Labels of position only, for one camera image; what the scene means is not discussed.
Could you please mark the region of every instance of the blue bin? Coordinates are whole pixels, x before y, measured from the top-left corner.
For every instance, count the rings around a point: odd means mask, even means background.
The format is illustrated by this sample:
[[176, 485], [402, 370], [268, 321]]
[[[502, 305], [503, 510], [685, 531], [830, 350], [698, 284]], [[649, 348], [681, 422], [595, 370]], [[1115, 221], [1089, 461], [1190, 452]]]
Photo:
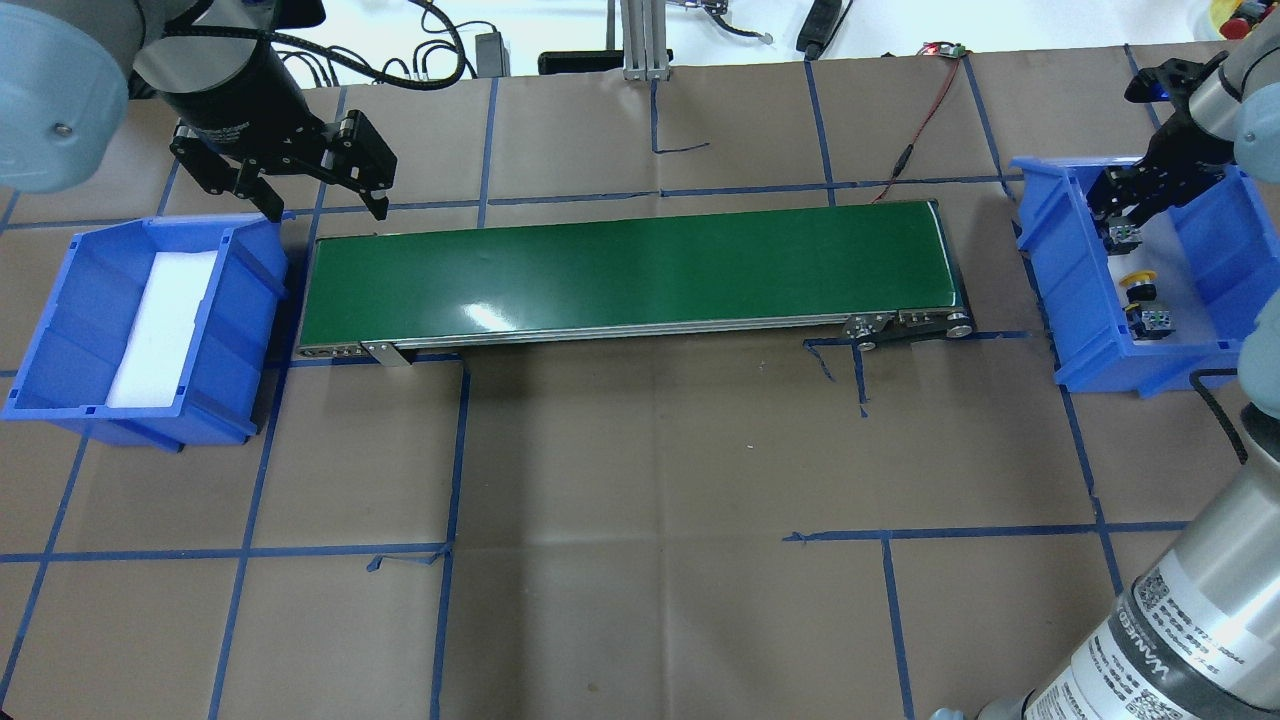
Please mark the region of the blue bin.
[[[159, 252], [216, 251], [173, 402], [109, 407], [108, 393]], [[46, 420], [108, 445], [239, 445], [288, 263], [261, 215], [151, 218], [72, 238], [5, 420]]]
[[1126, 161], [1016, 158], [1012, 164], [1027, 178], [1018, 247], [1036, 269], [1057, 348], [1059, 384], [1073, 392], [1149, 397], [1189, 388], [1193, 370], [1235, 368], [1254, 318], [1280, 288], [1280, 241], [1248, 176], [1230, 167], [1212, 190], [1169, 210], [1194, 297], [1216, 338], [1185, 342], [1175, 332], [1135, 342], [1085, 200], [1105, 167]]

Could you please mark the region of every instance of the white floor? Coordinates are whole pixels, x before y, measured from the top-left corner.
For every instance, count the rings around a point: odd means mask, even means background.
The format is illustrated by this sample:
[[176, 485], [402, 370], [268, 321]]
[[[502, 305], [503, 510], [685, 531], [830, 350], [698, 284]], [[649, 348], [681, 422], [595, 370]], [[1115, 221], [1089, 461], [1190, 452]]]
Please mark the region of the white floor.
[[[845, 26], [828, 58], [910, 55], [929, 41], [964, 42], [979, 53], [1151, 45], [1217, 40], [1206, 20], [1210, 0], [851, 0]], [[740, 65], [800, 59], [795, 37], [810, 0], [730, 0], [728, 19], [768, 32], [772, 46], [726, 35], [701, 10], [672, 6], [668, 45], [678, 65]], [[444, 0], [439, 6], [456, 22], [483, 19], [503, 33], [512, 74], [538, 74], [545, 50], [599, 50], [605, 45], [607, 0]], [[419, 27], [421, 10], [406, 0], [342, 0], [326, 4], [329, 20], [298, 35], [324, 45], [349, 47], [381, 67], [393, 55], [410, 59], [429, 37]], [[484, 32], [465, 28], [467, 35]], [[618, 33], [621, 44], [621, 32]], [[431, 56], [444, 74], [445, 53]], [[292, 65], [303, 87], [311, 83], [301, 64]], [[358, 82], [355, 74], [346, 82]]]

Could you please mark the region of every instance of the green conveyor belt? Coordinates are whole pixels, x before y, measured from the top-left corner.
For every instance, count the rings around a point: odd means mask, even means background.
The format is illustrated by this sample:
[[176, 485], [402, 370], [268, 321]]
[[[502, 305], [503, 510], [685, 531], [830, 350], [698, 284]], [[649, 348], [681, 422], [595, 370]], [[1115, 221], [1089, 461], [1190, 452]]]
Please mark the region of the green conveyor belt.
[[305, 355], [841, 322], [963, 307], [933, 202], [335, 237]]

